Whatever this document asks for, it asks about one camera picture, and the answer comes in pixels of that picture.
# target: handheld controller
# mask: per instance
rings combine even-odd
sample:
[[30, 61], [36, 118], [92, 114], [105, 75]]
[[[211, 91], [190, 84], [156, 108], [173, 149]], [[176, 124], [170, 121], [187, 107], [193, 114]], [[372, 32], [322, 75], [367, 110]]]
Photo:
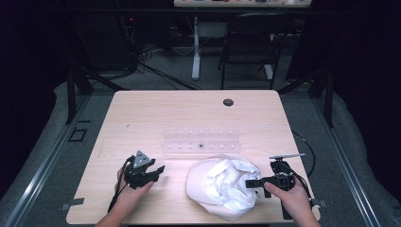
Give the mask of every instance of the handheld controller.
[[136, 156], [132, 155], [127, 159], [121, 168], [124, 169], [124, 171], [121, 171], [118, 178], [117, 187], [115, 189], [113, 199], [110, 202], [108, 212], [112, 210], [117, 201], [118, 195], [124, 189], [122, 188], [120, 190], [120, 183], [123, 176], [126, 183], [129, 184], [133, 189], [136, 189], [137, 187], [143, 187], [149, 182], [157, 182], [159, 180], [160, 174], [165, 171], [165, 166], [161, 166], [157, 168], [156, 171], [147, 173], [148, 167], [154, 165], [155, 162], [155, 159], [149, 159], [149, 157], [141, 150], [136, 151]]
[[[289, 167], [289, 164], [283, 161], [283, 158], [289, 158], [300, 155], [303, 154], [271, 157], [271, 159], [275, 159], [274, 162], [270, 163], [274, 176], [264, 177], [258, 180], [247, 180], [245, 181], [245, 186], [247, 188], [262, 187], [265, 193], [265, 198], [271, 198], [271, 193], [268, 190], [266, 190], [266, 188], [263, 185], [265, 182], [272, 183], [285, 191], [289, 191], [295, 185], [295, 176], [294, 176], [295, 173]], [[281, 208], [283, 211], [283, 219], [292, 219], [291, 215], [284, 208], [283, 203], [281, 203]]]

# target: human hand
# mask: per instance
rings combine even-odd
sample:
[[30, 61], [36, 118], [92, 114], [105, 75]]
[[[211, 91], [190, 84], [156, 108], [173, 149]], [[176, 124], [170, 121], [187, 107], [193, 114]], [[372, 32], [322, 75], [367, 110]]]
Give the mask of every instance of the human hand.
[[[118, 178], [121, 174], [121, 169], [117, 172], [117, 183]], [[132, 212], [139, 200], [151, 189], [153, 182], [145, 184], [143, 187], [138, 187], [136, 189], [131, 188], [127, 185], [124, 177], [121, 179], [119, 190], [120, 193], [117, 197], [117, 201], [113, 206], [112, 210], [102, 218], [95, 226], [96, 227], [113, 227], [120, 226], [127, 215]]]
[[305, 189], [297, 178], [295, 178], [294, 187], [289, 191], [284, 191], [268, 182], [264, 186], [271, 194], [281, 200], [298, 226], [320, 226], [312, 213]]
[[[120, 174], [121, 169], [117, 172], [117, 179]], [[115, 203], [114, 207], [123, 209], [124, 212], [129, 214], [135, 208], [139, 200], [152, 188], [152, 186], [153, 182], [149, 182], [143, 187], [137, 187], [136, 189], [133, 189], [127, 184], [123, 176], [119, 185], [121, 192], [117, 197], [117, 202]]]

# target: desk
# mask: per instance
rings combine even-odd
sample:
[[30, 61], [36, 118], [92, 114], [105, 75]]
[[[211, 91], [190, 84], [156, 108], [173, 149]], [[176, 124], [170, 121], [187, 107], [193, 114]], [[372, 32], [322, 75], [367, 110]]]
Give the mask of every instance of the desk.
[[[310, 6], [311, 0], [267, 0], [265, 2], [256, 2], [255, 0], [229, 0], [229, 1], [212, 1], [212, 0], [174, 0], [175, 7], [181, 8], [301, 8], [305, 9]], [[199, 49], [199, 21], [198, 17], [194, 20], [194, 63], [192, 66], [192, 79], [200, 78], [201, 68], [201, 52]], [[272, 75], [271, 67], [265, 65], [268, 78]]]
[[[223, 100], [226, 98], [230, 98], [234, 105], [225, 106]], [[266, 177], [273, 175], [270, 156], [298, 153], [280, 97], [275, 91], [117, 92], [78, 186], [75, 199], [84, 198], [84, 202], [70, 207], [68, 223], [93, 224], [106, 215], [116, 172], [138, 149], [156, 159], [148, 171], [159, 166], [166, 168], [125, 223], [232, 223], [210, 215], [185, 192], [187, 174], [192, 165], [211, 156], [213, 151], [163, 152], [166, 130], [170, 129], [237, 131], [241, 149], [236, 155], [256, 164], [261, 175]], [[299, 157], [286, 161], [308, 182]], [[314, 208], [313, 212], [320, 218], [318, 209]], [[254, 208], [235, 223], [283, 221], [280, 201], [262, 196]]]

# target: white fabric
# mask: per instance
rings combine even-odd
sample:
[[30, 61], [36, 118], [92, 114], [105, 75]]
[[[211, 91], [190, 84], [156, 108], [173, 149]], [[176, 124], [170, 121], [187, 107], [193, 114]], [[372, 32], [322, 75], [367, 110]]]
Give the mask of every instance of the white fabric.
[[188, 174], [186, 192], [209, 213], [237, 220], [255, 203], [252, 189], [245, 181], [259, 179], [259, 168], [231, 154], [220, 154], [196, 163]]

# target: forearm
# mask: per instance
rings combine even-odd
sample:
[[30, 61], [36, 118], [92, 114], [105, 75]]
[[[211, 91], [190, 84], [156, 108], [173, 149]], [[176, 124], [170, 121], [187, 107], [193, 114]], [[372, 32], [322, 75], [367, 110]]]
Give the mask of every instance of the forearm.
[[113, 209], [95, 225], [95, 227], [118, 227], [121, 226], [126, 216], [130, 213], [130, 208], [116, 203]]
[[294, 222], [298, 227], [321, 227], [313, 213], [295, 218]]

